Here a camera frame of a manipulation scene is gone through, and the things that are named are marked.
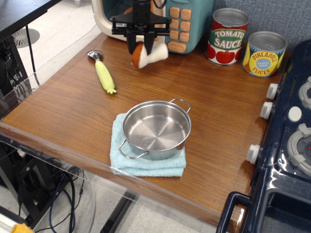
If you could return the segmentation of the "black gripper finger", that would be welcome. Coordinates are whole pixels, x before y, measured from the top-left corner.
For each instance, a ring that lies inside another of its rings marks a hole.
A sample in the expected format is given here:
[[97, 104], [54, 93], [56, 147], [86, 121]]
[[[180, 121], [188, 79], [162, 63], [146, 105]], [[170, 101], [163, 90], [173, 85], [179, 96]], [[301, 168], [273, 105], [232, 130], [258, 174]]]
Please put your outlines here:
[[130, 54], [133, 54], [136, 48], [136, 35], [134, 33], [126, 34], [127, 46]]
[[155, 32], [148, 32], [147, 34], [144, 35], [144, 46], [146, 48], [148, 55], [152, 52], [155, 38], [156, 38]]

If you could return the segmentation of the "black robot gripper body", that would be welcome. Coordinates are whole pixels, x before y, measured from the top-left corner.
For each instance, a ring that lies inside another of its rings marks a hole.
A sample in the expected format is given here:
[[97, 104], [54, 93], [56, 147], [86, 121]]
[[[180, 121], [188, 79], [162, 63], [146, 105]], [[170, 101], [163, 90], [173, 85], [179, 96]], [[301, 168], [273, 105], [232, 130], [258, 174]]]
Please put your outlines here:
[[112, 34], [123, 35], [127, 40], [136, 40], [137, 36], [150, 36], [153, 40], [158, 36], [170, 34], [171, 19], [154, 14], [150, 0], [134, 0], [132, 11], [112, 16]]

